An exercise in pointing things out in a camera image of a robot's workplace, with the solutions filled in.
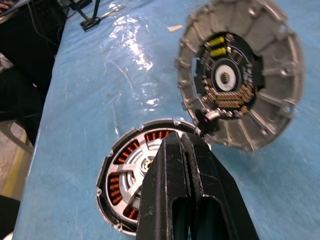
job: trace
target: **chair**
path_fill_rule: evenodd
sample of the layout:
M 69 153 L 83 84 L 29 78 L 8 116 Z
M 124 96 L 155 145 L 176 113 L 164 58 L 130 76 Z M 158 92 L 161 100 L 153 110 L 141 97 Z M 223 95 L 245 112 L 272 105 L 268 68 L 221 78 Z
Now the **chair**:
M 0 122 L 0 132 L 2 132 L 8 139 L 10 139 L 12 142 L 14 142 L 16 145 L 18 145 L 20 148 L 22 148 L 24 151 L 32 155 L 33 148 L 21 141 L 19 138 L 17 138 L 11 131 L 12 124 L 18 124 L 15 120 L 9 120 L 9 121 L 1 121 Z

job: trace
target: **plastic sheet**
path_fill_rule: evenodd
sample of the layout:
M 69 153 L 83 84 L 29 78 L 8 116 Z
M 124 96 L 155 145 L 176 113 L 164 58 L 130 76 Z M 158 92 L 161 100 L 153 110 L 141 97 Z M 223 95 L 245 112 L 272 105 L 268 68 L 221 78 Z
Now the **plastic sheet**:
M 84 32 L 79 14 L 65 26 L 56 56 L 14 240 L 132 239 L 98 210 L 96 181 L 114 142 L 132 127 L 184 118 L 174 60 L 190 11 L 200 0 L 102 1 L 98 15 L 126 8 Z M 272 145 L 245 154 L 213 152 L 237 181 L 262 240 L 320 236 L 320 22 L 317 0 L 279 0 L 299 32 L 306 58 L 297 118 Z M 93 4 L 84 9 L 92 14 Z

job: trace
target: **wire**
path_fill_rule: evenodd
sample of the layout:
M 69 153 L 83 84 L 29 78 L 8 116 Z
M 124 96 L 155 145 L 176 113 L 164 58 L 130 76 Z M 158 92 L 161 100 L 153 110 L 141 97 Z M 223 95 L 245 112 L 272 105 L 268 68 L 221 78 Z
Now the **wire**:
M 70 16 L 68 16 L 66 19 L 71 18 L 73 15 L 75 15 L 77 13 L 77 11 L 75 10 Z
M 61 26 L 59 27 L 59 29 L 56 31 L 56 39 L 59 40 L 59 42 L 61 42 L 61 38 L 59 37 L 59 33 L 61 31 L 61 29 L 64 27 L 63 24 L 61 24 Z
M 74 0 L 69 0 L 69 2 L 71 4 L 71 6 L 89 23 L 93 22 L 96 19 L 97 14 L 98 14 L 100 0 L 95 1 L 93 15 L 91 18 L 84 14 L 84 12 L 81 10 L 80 6 Z
M 36 24 L 35 24 L 35 20 L 34 20 L 33 14 L 32 14 L 32 9 L 31 9 L 31 7 L 30 7 L 30 4 L 29 4 L 29 2 L 27 2 L 26 4 L 28 5 L 28 9 L 29 9 L 29 13 L 30 13 L 32 25 L 33 25 L 33 28 L 34 28 L 35 32 L 36 32 L 40 37 L 42 37 L 43 39 L 47 40 L 49 43 L 51 43 L 51 44 L 59 47 L 58 44 L 56 44 L 55 42 L 51 41 L 49 38 L 47 38 L 46 36 L 44 36 L 44 35 L 42 35 L 40 32 L 38 32 L 38 29 L 37 29 Z

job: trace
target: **yellow capacitor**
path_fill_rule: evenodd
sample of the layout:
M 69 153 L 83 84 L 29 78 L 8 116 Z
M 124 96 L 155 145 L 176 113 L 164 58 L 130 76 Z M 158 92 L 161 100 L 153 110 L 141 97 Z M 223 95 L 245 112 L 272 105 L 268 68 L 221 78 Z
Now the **yellow capacitor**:
M 209 41 L 209 44 L 212 47 L 212 46 L 215 46 L 218 44 L 222 44 L 224 42 L 225 42 L 225 38 L 221 36 L 221 37 L 218 37 L 218 38 L 215 38 L 215 39 Z
M 221 48 L 212 50 L 210 52 L 210 55 L 212 57 L 217 57 L 217 56 L 220 56 L 220 55 L 225 55 L 226 53 L 227 53 L 227 49 L 225 49 L 224 47 L 221 47 Z

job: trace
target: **electronic component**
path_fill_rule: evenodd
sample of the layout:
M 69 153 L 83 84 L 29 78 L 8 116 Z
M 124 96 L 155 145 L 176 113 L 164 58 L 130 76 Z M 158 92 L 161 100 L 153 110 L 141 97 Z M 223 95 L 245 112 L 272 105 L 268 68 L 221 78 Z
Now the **electronic component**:
M 213 0 L 190 13 L 176 66 L 196 132 L 246 152 L 284 131 L 304 85 L 298 37 L 272 0 Z

